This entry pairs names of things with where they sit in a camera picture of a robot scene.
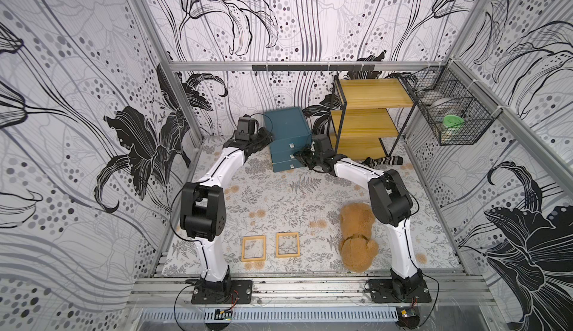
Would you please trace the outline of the teal yellow drawer cabinet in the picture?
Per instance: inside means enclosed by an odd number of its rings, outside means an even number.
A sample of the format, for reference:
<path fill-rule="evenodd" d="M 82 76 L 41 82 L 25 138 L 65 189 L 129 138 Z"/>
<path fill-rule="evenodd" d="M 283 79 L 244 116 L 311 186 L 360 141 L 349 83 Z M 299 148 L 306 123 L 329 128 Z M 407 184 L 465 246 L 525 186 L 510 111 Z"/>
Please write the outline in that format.
<path fill-rule="evenodd" d="M 265 127 L 272 134 L 269 145 L 272 169 L 275 173 L 301 168 L 295 157 L 310 141 L 311 131 L 300 107 L 290 107 L 264 113 Z"/>

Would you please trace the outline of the yellow square brooch box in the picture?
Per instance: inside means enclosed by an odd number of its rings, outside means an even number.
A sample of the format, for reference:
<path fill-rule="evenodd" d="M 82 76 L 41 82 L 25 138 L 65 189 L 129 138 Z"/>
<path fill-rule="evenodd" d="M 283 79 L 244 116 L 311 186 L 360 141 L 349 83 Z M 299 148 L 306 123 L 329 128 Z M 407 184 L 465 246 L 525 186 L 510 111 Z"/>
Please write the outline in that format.
<path fill-rule="evenodd" d="M 297 258 L 301 256 L 300 235 L 298 232 L 277 233 L 275 246 L 277 258 Z"/>
<path fill-rule="evenodd" d="M 242 262 L 264 262 L 267 260 L 267 237 L 265 235 L 245 236 L 242 240 Z"/>

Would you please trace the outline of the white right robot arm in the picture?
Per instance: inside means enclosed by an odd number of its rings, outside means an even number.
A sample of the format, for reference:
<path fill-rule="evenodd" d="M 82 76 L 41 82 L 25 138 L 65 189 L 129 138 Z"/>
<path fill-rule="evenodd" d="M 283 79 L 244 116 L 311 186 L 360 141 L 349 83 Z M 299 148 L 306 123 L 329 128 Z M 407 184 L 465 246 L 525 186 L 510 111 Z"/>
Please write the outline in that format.
<path fill-rule="evenodd" d="M 413 201 L 398 171 L 376 171 L 366 165 L 336 154 L 327 135 L 312 138 L 311 145 L 294 153 L 310 170 L 343 178 L 366 189 L 370 203 L 352 203 L 340 212 L 340 256 L 345 268 L 355 273 L 368 271 L 378 255 L 379 245 L 372 237 L 372 226 L 379 221 L 386 228 L 392 255 L 391 281 L 368 281 L 373 301 L 390 295 L 404 303 L 430 302 L 421 269 L 416 266 L 410 235 Z"/>

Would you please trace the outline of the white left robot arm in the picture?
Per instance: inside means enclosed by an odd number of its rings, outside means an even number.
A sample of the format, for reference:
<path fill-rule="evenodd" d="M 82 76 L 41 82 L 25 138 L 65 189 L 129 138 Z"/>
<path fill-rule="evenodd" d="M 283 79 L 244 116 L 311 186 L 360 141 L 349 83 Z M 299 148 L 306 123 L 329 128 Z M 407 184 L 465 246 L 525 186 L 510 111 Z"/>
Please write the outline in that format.
<path fill-rule="evenodd" d="M 265 127 L 252 135 L 236 132 L 206 174 L 182 189 L 179 225 L 201 260 L 198 290 L 212 298 L 229 298 L 232 292 L 230 266 L 223 255 L 221 238 L 227 219 L 225 188 L 247 159 L 271 141 L 272 134 Z"/>

